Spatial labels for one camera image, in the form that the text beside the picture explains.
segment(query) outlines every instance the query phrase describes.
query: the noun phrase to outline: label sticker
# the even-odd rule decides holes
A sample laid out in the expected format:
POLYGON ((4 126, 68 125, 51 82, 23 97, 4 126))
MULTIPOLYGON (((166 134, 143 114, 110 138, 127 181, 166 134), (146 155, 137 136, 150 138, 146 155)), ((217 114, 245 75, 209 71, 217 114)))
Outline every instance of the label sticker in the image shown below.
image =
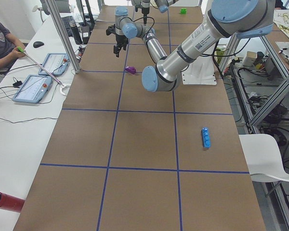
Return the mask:
POLYGON ((215 41, 215 37, 206 30, 204 25, 201 24, 193 33, 192 40, 195 49, 199 52, 205 51, 215 41))

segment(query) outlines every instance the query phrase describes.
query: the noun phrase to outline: long stick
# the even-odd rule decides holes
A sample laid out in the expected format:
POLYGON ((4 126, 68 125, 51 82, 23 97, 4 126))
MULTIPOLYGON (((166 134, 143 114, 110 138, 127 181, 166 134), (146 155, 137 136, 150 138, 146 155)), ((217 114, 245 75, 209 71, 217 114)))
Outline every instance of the long stick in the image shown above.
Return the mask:
POLYGON ((52 73, 47 71, 41 64, 39 64, 37 61, 35 61, 33 58, 31 58, 25 50, 23 50, 21 47, 17 47, 20 52, 25 54, 29 59, 31 59, 32 62, 34 62, 36 65, 38 65, 42 70, 44 70, 51 78, 53 78, 58 84, 60 84, 62 87, 64 87, 63 83, 58 80, 52 73))

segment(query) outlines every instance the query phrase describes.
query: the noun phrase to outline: wall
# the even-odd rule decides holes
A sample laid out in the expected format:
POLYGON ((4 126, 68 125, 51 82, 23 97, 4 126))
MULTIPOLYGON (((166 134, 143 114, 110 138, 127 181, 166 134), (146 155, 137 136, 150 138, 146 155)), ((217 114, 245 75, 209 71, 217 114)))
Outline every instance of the wall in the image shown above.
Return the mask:
POLYGON ((30 40, 35 34, 19 1, 0 0, 0 22, 20 39, 30 40))
MULTIPOLYGON (((40 19, 39 11, 32 12, 35 5, 41 7, 42 4, 39 0, 18 0, 21 2, 22 8, 27 16, 27 20, 31 23, 35 32, 42 26, 42 21, 40 19)), ((42 17, 45 20, 48 15, 42 12, 42 17)))
POLYGON ((39 12, 32 12, 35 5, 41 6, 40 1, 0 0, 0 22, 21 40, 30 41, 42 25, 39 12))

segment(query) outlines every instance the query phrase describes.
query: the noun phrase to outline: white chair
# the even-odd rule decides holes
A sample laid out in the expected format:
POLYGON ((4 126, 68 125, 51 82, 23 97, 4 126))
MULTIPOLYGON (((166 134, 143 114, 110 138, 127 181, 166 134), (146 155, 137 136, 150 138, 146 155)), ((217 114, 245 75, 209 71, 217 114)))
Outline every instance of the white chair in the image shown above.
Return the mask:
POLYGON ((267 134, 239 135, 252 181, 289 182, 276 140, 267 134))
MULTIPOLYGON (((50 12, 47 8, 45 0, 40 0, 42 3, 42 8, 45 14, 50 15, 50 12)), ((68 4, 68 0, 55 0, 56 5, 60 13, 71 13, 70 5, 68 4)))

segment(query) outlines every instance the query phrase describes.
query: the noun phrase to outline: blue joint cover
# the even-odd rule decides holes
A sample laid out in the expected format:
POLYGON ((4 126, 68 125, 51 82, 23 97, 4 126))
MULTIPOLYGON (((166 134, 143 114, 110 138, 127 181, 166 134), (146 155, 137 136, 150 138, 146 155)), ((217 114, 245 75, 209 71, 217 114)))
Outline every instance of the blue joint cover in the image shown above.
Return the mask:
POLYGON ((233 23, 245 18, 257 6, 259 0, 214 0, 213 17, 222 23, 233 23))
POLYGON ((165 13, 166 11, 168 11, 168 6, 160 6, 160 7, 159 7, 159 11, 160 11, 161 13, 165 13))
POLYGON ((127 10, 127 8, 125 6, 117 6, 116 7, 116 16, 124 16, 124 15, 128 15, 129 11, 127 10))
POLYGON ((273 24, 265 26, 265 27, 261 27, 261 28, 255 29, 255 30, 250 30, 247 32, 238 33, 237 38, 238 39, 249 39, 249 38, 268 35, 271 33, 272 29, 273 29, 273 24))
POLYGON ((125 24, 122 28, 122 31, 128 39, 134 38, 138 34, 137 27, 133 23, 125 24))
POLYGON ((204 128, 202 128, 201 133, 202 133, 203 147, 210 148, 211 147, 211 140, 210 140, 209 129, 207 127, 204 127, 204 128))
POLYGON ((150 32, 152 32, 153 34, 155 34, 155 29, 151 28, 150 32))
POLYGON ((155 92, 158 89, 158 75, 153 66, 144 68, 141 81, 147 91, 155 92))

